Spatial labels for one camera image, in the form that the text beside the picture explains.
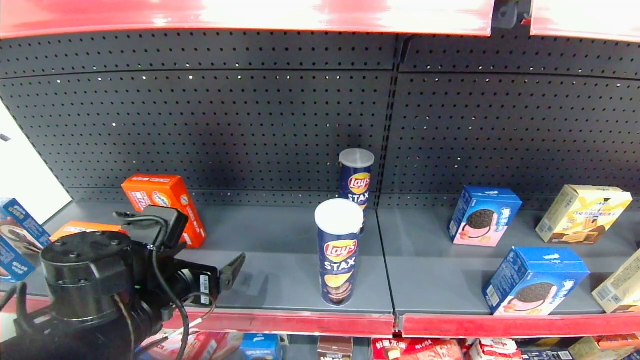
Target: yellow wafer box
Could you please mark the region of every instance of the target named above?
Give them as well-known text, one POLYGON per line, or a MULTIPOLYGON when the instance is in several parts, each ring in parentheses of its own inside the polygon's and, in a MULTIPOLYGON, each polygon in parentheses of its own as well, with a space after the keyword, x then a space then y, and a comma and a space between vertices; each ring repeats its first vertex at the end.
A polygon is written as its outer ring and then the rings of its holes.
POLYGON ((607 313, 640 311, 640 250, 591 294, 607 313))
POLYGON ((631 200, 613 186, 565 185, 536 232, 547 243, 594 244, 631 200))

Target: blue oreo box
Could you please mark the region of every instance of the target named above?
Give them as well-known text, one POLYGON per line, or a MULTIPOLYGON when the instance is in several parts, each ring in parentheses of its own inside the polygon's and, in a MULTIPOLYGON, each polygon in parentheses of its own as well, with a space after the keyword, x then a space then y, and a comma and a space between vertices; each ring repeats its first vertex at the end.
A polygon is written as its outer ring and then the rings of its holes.
POLYGON ((23 281, 40 262, 51 235, 16 199, 0 199, 0 281, 23 281))
POLYGON ((494 315, 549 315, 589 275, 566 247, 513 247, 483 288, 494 315))
POLYGON ((246 360, 282 360, 278 334, 245 334, 240 351, 246 360))
POLYGON ((454 244, 494 247, 521 205, 509 189, 465 186, 449 224, 451 240, 454 244))

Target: robotic arm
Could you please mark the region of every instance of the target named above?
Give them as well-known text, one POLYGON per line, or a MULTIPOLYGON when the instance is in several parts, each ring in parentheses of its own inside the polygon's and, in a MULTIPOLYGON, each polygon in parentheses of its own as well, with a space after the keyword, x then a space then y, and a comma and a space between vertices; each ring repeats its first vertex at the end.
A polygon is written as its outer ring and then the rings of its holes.
POLYGON ((24 283, 5 295, 17 296, 17 336, 0 344, 2 359, 134 359, 176 308, 182 357, 189 336, 184 304, 212 310, 218 295, 233 287, 246 255, 220 270, 175 259, 186 246, 179 242, 185 214, 148 206, 142 214, 115 215, 127 234, 77 233, 42 251, 49 306, 27 313, 24 283))

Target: lay's stax can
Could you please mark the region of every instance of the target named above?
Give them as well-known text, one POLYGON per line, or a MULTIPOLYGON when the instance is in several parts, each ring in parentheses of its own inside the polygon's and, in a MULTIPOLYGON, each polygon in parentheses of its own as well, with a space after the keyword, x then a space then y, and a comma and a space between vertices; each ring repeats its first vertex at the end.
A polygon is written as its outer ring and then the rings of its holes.
POLYGON ((371 166, 375 156, 364 149, 347 149, 340 153, 340 189, 338 196, 360 206, 367 207, 371 166))
POLYGON ((351 299, 363 221, 362 209, 346 199, 327 200, 316 208, 320 286, 329 305, 341 306, 351 299))

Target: lay's logo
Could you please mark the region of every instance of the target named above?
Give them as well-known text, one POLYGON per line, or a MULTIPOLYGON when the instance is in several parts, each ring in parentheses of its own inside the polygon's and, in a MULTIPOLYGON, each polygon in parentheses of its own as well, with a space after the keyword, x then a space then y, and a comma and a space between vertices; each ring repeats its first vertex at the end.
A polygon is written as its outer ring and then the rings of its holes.
POLYGON ((358 250, 358 240, 336 240, 324 245, 324 254, 334 263, 344 261, 358 250))
POLYGON ((164 206, 166 208, 171 206, 171 200, 169 200, 169 198, 161 192, 154 192, 153 200, 159 206, 164 206))
POLYGON ((349 189, 355 194, 361 194, 367 191, 371 182, 371 174, 361 172, 349 178, 349 189))

